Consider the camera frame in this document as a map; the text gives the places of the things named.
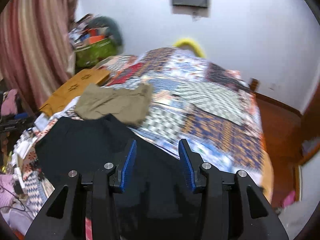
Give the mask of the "striped pink curtain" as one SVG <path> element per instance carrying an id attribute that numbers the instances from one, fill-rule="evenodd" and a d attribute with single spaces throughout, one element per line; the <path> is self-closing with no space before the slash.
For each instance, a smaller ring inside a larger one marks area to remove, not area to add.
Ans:
<path id="1" fill-rule="evenodd" d="M 78 0 L 10 0 L 1 12 L 1 74 L 29 112 L 73 74 L 68 33 Z"/>

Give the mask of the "pink slipper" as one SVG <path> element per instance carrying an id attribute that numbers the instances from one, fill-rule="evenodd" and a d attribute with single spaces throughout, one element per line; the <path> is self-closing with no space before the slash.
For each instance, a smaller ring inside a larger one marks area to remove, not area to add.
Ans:
<path id="1" fill-rule="evenodd" d="M 292 190 L 289 194 L 281 201 L 281 207 L 286 208 L 287 206 L 292 205 L 296 201 L 296 192 Z"/>

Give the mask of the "wooden door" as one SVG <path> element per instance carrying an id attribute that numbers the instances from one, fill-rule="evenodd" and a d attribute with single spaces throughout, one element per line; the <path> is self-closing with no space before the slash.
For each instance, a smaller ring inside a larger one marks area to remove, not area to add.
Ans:
<path id="1" fill-rule="evenodd" d="M 302 159 L 298 164 L 303 165 L 319 151 L 319 84 L 301 118 L 300 135 Z"/>

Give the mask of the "black pants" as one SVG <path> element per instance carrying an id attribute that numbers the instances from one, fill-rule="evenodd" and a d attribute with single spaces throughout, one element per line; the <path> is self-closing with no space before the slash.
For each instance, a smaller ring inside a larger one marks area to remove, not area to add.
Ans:
<path id="1" fill-rule="evenodd" d="M 62 117 L 36 144 L 44 175 L 53 186 L 71 170 L 85 179 L 135 139 L 137 155 L 124 193 L 114 197 L 120 235 L 126 239 L 193 239 L 201 197 L 186 186 L 180 161 L 107 115 L 97 120 Z"/>

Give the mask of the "khaki folded pants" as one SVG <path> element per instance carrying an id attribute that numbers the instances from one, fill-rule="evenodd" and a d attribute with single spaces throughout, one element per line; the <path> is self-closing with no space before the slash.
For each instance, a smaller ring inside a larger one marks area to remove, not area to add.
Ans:
<path id="1" fill-rule="evenodd" d="M 90 84 L 74 111 L 84 120 L 96 120 L 112 114 L 124 124 L 138 126 L 149 112 L 152 93 L 152 85 L 143 83 L 135 89 L 102 88 Z"/>

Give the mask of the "patchwork patterned bedspread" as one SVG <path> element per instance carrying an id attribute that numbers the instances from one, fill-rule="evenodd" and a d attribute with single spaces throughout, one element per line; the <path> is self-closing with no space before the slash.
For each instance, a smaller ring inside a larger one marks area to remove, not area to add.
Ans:
<path id="1" fill-rule="evenodd" d="M 187 139 L 203 159 L 226 170 L 246 169 L 253 180 L 264 181 L 266 151 L 255 96 L 237 70 L 224 69 L 178 48 L 164 47 L 146 52 L 140 59 L 115 56 L 96 69 L 110 71 L 106 88 L 135 89 L 140 84 L 153 87 L 149 112 L 133 132 L 176 157 L 178 141 Z M 23 159 L 22 181 L 37 213 L 50 196 L 53 185 L 36 167 L 36 144 L 61 117 L 84 120 L 74 109 L 75 97 L 60 112 L 36 124 L 35 137 L 22 139 L 15 152 Z"/>

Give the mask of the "wooden lap desk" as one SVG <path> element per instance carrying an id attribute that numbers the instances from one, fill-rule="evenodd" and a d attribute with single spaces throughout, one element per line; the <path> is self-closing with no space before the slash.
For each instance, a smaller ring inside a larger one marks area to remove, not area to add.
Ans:
<path id="1" fill-rule="evenodd" d="M 91 83 L 102 85 L 110 78 L 110 71 L 105 69 L 83 69 L 61 87 L 59 87 L 48 100 L 40 107 L 39 111 L 46 116 L 62 111 L 72 99 L 80 96 Z"/>

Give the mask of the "wooden bed post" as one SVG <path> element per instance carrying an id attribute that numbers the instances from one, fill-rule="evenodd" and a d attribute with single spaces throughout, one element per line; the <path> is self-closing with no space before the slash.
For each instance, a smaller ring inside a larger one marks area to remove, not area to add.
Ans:
<path id="1" fill-rule="evenodd" d="M 259 80 L 251 78 L 251 83 L 249 84 L 250 90 L 253 93 L 255 93 L 258 87 L 259 87 Z"/>

